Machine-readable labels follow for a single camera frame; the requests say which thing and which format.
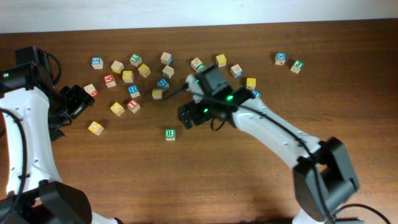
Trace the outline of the green R block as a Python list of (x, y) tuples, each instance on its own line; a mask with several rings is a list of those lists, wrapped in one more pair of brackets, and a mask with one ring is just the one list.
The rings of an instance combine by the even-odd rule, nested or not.
[(165, 130), (165, 140), (166, 141), (174, 141), (176, 138), (176, 132), (174, 129), (166, 129)]

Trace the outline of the yellow S block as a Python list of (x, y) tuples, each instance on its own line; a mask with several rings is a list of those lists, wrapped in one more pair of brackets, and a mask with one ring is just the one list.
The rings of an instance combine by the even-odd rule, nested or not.
[(139, 74), (142, 75), (144, 78), (147, 78), (150, 75), (150, 68), (144, 63), (142, 63), (138, 67), (138, 71), (139, 71)]

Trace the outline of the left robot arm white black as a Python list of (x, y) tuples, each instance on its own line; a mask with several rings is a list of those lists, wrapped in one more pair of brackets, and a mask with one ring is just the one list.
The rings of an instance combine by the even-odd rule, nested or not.
[(82, 87), (56, 89), (54, 55), (34, 46), (15, 52), (16, 66), (1, 71), (1, 114), (9, 153), (1, 223), (120, 223), (91, 209), (81, 190), (63, 183), (52, 142), (94, 98)]

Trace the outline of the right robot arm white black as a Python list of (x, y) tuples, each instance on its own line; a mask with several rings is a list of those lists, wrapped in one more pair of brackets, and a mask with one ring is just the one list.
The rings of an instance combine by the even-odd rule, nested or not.
[(218, 120), (254, 137), (293, 172), (295, 198), (301, 207), (294, 223), (333, 223), (334, 213), (359, 190), (359, 180), (345, 145), (322, 141), (271, 111), (254, 93), (236, 90), (212, 65), (189, 74), (182, 91), (193, 100), (178, 109), (186, 129)]

